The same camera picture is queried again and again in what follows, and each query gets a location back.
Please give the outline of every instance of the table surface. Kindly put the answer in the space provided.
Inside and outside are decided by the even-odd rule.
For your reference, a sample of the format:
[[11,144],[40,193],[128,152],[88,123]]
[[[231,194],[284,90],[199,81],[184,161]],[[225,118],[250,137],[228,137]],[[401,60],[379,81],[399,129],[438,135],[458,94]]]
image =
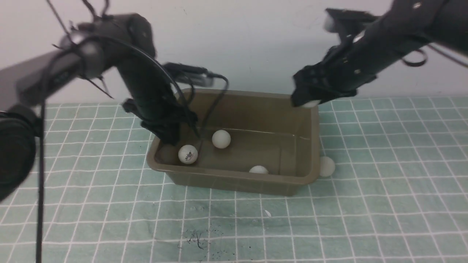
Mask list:
[[[321,105],[332,177],[294,197],[174,185],[117,103],[49,105],[44,262],[468,262],[468,97]],[[37,173],[0,203],[33,262]]]

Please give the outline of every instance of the robotic arm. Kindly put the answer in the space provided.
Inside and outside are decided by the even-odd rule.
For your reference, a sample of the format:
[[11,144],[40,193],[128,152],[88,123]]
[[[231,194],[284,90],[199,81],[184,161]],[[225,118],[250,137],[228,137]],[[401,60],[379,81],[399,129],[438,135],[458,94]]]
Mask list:
[[[468,56],[467,10],[466,0],[394,0],[381,17],[327,9],[325,28],[338,33],[341,44],[330,48],[323,61],[294,75],[293,106],[355,96],[379,72],[431,42]],[[422,66],[425,61],[404,62]]]
[[[106,15],[72,28],[59,50],[0,71],[0,201],[28,176],[36,155],[35,137],[43,129],[33,107],[42,103],[43,87],[49,97],[71,80],[93,79],[116,67],[132,99],[123,104],[141,119],[141,125],[164,143],[175,145],[180,124],[195,127],[197,115],[180,104],[171,82],[213,85],[205,68],[155,61],[156,50],[149,22],[138,14]],[[46,85],[43,85],[47,72]]]

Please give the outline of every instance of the wire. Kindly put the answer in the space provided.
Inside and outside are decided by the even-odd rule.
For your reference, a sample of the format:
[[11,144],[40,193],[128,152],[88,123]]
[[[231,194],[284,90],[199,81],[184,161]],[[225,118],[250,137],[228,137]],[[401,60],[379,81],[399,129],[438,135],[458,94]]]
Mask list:
[[88,2],[88,0],[82,0],[83,4],[88,8],[89,12],[91,13],[93,17],[93,21],[96,21],[99,17],[96,14],[96,11],[94,10],[94,7]]
[[218,97],[216,97],[216,99],[213,101],[213,104],[211,104],[211,106],[209,107],[209,109],[206,111],[206,114],[205,114],[205,118],[203,119],[202,121],[202,126],[201,126],[201,131],[200,131],[200,134],[201,134],[201,138],[200,138],[200,146],[198,147],[198,154],[201,153],[201,150],[202,150],[202,146],[203,146],[203,136],[205,135],[205,130],[206,130],[206,126],[208,124],[208,120],[211,116],[211,114],[213,113],[214,111],[214,108],[216,108],[216,106],[218,105],[218,103],[221,101],[221,99],[224,97],[224,94],[226,94],[227,90],[229,89],[229,80],[223,76],[223,75],[219,75],[219,74],[215,74],[215,73],[211,73],[209,75],[210,77],[213,77],[213,78],[218,78],[218,79],[222,79],[226,82],[226,84],[224,85],[224,88],[223,90],[221,90],[220,94],[218,95]]
[[73,41],[72,41],[72,37],[70,36],[70,32],[68,32],[68,30],[66,29],[65,27],[65,24],[63,23],[63,21],[60,19],[60,16],[59,14],[57,13],[57,10],[55,9],[54,5],[51,3],[50,0],[45,0],[47,2],[47,4],[49,5],[49,7],[51,8],[52,12],[54,13],[54,16],[58,19],[58,22],[60,24],[60,26],[62,27],[63,31],[65,32],[66,36],[68,37],[68,40],[70,41],[70,44],[73,45]]
[[463,62],[463,61],[461,61],[461,60],[459,60],[459,59],[457,59],[457,58],[455,58],[455,57],[453,57],[453,56],[451,56],[451,55],[449,55],[449,54],[443,52],[442,50],[436,48],[434,45],[428,44],[427,46],[428,46],[430,49],[434,50],[436,53],[438,53],[438,54],[444,56],[445,58],[448,58],[449,60],[455,62],[456,64],[459,64],[459,65],[462,66],[462,67],[468,68],[468,64],[467,64],[467,63],[465,63],[465,62]]
[[[117,43],[119,45],[125,46],[125,47],[127,47],[127,48],[129,48],[129,49],[131,49],[133,51],[136,51],[140,56],[143,56],[147,60],[151,61],[153,63],[153,65],[156,66],[157,69],[162,71],[164,73],[164,75],[168,78],[168,80],[171,82],[171,84],[174,85],[175,89],[177,90],[177,93],[179,94],[180,100],[182,101],[182,108],[183,108],[184,114],[185,114],[186,119],[187,119],[187,123],[189,124],[190,128],[193,130],[195,135],[198,138],[200,137],[200,133],[198,132],[194,121],[192,120],[192,118],[190,118],[190,110],[189,110],[189,107],[188,107],[189,104],[187,102],[187,99],[183,95],[182,90],[180,89],[177,82],[171,77],[171,75],[167,72],[167,70],[157,60],[155,60],[152,56],[150,56],[148,53],[144,52],[140,48],[138,48],[138,47],[136,47],[134,45],[128,44],[128,43],[126,43],[124,41],[121,41],[119,39],[116,39],[116,38],[113,38],[113,37],[108,37],[108,36],[101,36],[101,35],[99,35],[97,37],[101,38],[101,39],[109,40],[111,42],[114,42],[114,43]],[[177,101],[175,101],[174,104],[175,104],[175,106],[180,106]]]
[[72,49],[68,49],[56,54],[49,62],[48,66],[44,69],[41,76],[41,131],[39,136],[39,184],[38,184],[38,198],[37,198],[37,234],[36,234],[36,263],[42,261],[42,236],[44,225],[44,127],[45,127],[45,105],[47,98],[47,90],[50,82],[50,74],[55,63],[65,55],[72,53]]
[[193,99],[195,98],[195,87],[193,86],[193,81],[192,81],[191,77],[189,77],[187,74],[185,74],[185,72],[183,72],[182,70],[180,71],[180,74],[182,74],[184,77],[186,77],[187,80],[189,81],[190,97],[189,97],[187,103],[190,105],[190,103],[192,103]]
[[106,94],[107,97],[109,97],[109,98],[111,98],[111,99],[114,99],[108,92],[106,92],[105,90],[103,90],[100,86],[98,86],[98,85],[97,85],[96,83],[94,83],[92,80],[90,80],[90,79],[88,79],[88,78],[85,78],[85,80],[89,81],[89,83],[93,84],[94,87],[98,88],[100,91],[102,91],[102,93]]
[[105,18],[107,16],[106,13],[107,13],[107,10],[109,9],[109,6],[110,6],[109,0],[105,0],[104,8],[102,9],[102,12],[101,12],[102,18]]

